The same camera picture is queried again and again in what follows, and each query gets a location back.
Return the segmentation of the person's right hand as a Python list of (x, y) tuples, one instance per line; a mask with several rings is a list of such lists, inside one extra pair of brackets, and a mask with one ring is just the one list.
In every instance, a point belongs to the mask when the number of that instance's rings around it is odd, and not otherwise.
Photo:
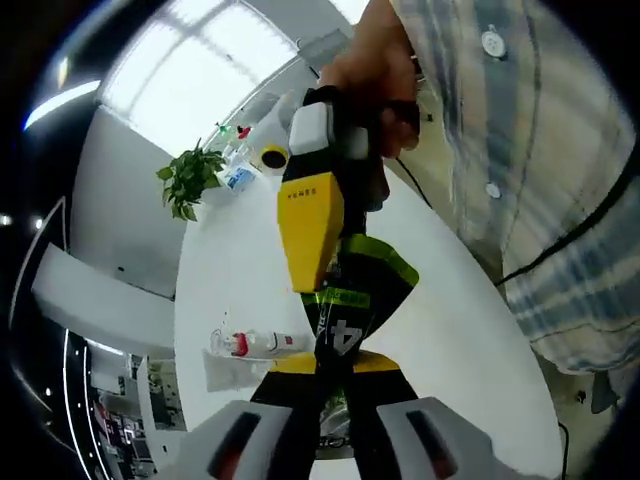
[(414, 149), (419, 140), (419, 128), (389, 106), (391, 101), (416, 102), (411, 45), (403, 38), (356, 37), (331, 64), (323, 67), (319, 84), (343, 92), (355, 113), (376, 128), (375, 170), (364, 185), (370, 205), (378, 208), (389, 196), (382, 160)]

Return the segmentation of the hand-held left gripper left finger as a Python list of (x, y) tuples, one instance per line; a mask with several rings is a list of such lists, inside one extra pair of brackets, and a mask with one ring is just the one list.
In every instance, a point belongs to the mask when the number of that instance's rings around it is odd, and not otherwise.
[(278, 359), (248, 400), (189, 433), (174, 479), (307, 479), (320, 437), (320, 379), (310, 352)]

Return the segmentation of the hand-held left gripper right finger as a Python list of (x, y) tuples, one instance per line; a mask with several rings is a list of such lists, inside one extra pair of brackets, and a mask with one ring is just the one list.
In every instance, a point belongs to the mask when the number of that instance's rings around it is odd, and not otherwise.
[(499, 479), (489, 436), (420, 398), (388, 357), (363, 351), (348, 378), (350, 439), (363, 479)]

